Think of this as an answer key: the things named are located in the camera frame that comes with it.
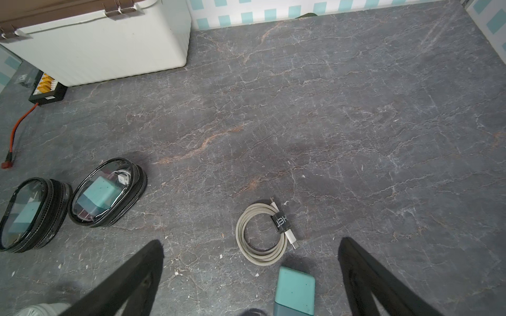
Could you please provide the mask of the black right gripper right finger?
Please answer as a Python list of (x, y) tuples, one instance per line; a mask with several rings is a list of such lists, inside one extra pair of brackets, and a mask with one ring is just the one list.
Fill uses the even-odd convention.
[(339, 245), (338, 260), (353, 315), (379, 315), (375, 301), (389, 315), (440, 315), (351, 237)]

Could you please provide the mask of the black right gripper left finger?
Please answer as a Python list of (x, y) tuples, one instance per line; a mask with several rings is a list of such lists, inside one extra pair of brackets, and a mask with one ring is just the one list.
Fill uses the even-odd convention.
[(163, 270), (164, 252), (152, 240), (63, 315), (150, 315)]

